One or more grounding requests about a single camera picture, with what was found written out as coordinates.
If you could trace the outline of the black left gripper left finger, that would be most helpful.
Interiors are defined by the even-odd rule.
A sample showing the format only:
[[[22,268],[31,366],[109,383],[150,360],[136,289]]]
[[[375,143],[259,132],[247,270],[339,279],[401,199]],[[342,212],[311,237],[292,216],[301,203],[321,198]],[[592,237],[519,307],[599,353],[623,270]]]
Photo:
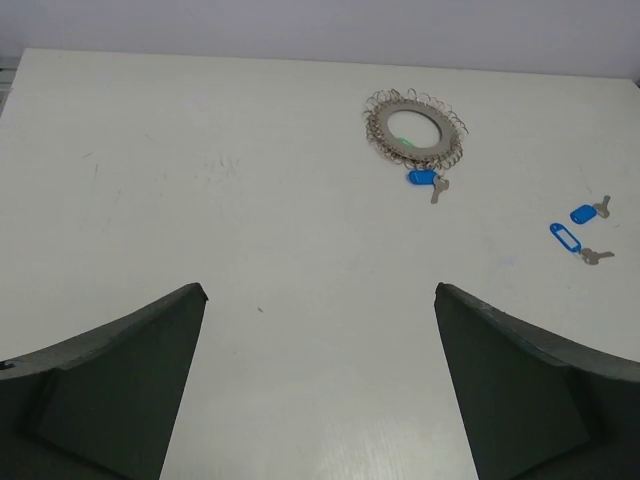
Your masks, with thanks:
[[[187,284],[2,361],[2,478],[159,478],[207,300],[200,284]]]

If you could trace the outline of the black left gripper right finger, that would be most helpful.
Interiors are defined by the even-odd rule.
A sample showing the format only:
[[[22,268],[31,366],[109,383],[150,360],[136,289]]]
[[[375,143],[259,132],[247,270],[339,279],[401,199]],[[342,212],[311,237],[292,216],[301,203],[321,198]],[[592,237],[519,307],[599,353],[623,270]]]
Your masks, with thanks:
[[[636,479],[639,365],[441,283],[434,309],[481,479]]]

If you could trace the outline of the blue windowed tag key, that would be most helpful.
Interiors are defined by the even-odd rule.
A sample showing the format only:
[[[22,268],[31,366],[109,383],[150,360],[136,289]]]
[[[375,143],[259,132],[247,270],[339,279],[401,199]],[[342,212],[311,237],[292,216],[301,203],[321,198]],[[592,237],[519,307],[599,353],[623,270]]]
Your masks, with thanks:
[[[587,265],[595,266],[604,259],[615,257],[615,254],[611,251],[596,251],[583,246],[578,238],[561,223],[551,223],[549,231],[564,249],[571,254],[579,256]]]

